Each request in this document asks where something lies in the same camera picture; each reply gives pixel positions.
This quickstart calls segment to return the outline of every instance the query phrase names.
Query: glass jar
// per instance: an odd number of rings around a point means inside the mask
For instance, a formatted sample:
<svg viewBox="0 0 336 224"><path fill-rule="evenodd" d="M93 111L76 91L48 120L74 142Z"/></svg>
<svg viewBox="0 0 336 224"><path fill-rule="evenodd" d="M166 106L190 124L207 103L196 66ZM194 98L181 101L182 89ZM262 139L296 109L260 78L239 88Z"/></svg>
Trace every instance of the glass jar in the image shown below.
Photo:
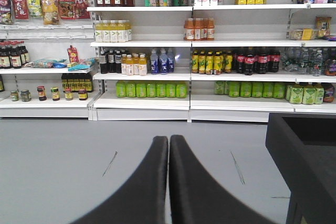
<svg viewBox="0 0 336 224"><path fill-rule="evenodd" d="M29 102L32 100L32 95L29 90L25 89L21 91L21 99L23 102Z"/></svg>
<svg viewBox="0 0 336 224"><path fill-rule="evenodd" d="M51 88L51 95L52 95L52 100L53 101L59 101L60 96L59 96L58 87L52 87Z"/></svg>

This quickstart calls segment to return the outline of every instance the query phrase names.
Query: gray floor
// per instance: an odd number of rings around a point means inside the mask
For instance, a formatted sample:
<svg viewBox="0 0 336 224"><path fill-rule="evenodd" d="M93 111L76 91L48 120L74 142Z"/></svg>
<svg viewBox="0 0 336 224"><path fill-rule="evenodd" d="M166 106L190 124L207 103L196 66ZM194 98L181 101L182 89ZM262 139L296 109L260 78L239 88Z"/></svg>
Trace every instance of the gray floor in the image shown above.
<svg viewBox="0 0 336 224"><path fill-rule="evenodd" d="M205 168L235 197L285 223L290 192L265 148L266 130L253 124L2 119L0 223L75 220L122 185L154 136L172 134L184 135ZM166 222L171 223L168 200Z"/></svg>

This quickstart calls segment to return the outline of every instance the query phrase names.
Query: snack bag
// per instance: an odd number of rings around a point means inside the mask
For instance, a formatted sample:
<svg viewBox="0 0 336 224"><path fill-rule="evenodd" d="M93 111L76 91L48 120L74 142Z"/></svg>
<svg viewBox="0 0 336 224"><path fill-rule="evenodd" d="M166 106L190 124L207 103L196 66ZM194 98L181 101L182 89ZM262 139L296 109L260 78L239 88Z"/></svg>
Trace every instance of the snack bag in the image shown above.
<svg viewBox="0 0 336 224"><path fill-rule="evenodd" d="M0 0L0 24L12 24L11 0Z"/></svg>
<svg viewBox="0 0 336 224"><path fill-rule="evenodd" d="M27 0L12 0L14 6L15 19L28 20Z"/></svg>
<svg viewBox="0 0 336 224"><path fill-rule="evenodd" d="M43 24L59 25L57 0L42 0Z"/></svg>

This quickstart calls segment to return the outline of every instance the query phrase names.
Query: food package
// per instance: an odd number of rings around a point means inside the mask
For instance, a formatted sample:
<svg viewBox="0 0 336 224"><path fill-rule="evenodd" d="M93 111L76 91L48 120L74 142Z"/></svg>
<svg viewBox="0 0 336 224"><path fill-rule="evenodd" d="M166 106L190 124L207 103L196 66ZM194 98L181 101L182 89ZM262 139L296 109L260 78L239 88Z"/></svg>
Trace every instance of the food package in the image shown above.
<svg viewBox="0 0 336 224"><path fill-rule="evenodd" d="M12 24L11 0L0 0L0 24Z"/></svg>
<svg viewBox="0 0 336 224"><path fill-rule="evenodd" d="M316 29L319 30L316 38L322 39L330 35L330 21L331 17L316 17Z"/></svg>
<svg viewBox="0 0 336 224"><path fill-rule="evenodd" d="M59 25L57 0L42 0L43 24Z"/></svg>
<svg viewBox="0 0 336 224"><path fill-rule="evenodd" d="M15 19L28 20L29 14L28 14L27 0L12 0L12 1L13 1Z"/></svg>

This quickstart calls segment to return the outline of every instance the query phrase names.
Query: white metal shelf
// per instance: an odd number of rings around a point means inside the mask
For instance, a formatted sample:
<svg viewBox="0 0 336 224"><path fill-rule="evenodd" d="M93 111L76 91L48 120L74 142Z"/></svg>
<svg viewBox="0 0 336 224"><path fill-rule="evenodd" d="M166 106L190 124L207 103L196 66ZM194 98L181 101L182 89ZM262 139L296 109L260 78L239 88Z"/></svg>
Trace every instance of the white metal shelf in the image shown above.
<svg viewBox="0 0 336 224"><path fill-rule="evenodd" d="M152 81L190 81L190 69L189 68L175 68L174 73L168 74L150 74L146 76L133 75L127 76L120 73L96 73L93 76L94 80L152 80Z"/></svg>
<svg viewBox="0 0 336 224"><path fill-rule="evenodd" d="M118 98L114 92L105 92L93 104L97 109L155 109L189 110L186 98Z"/></svg>

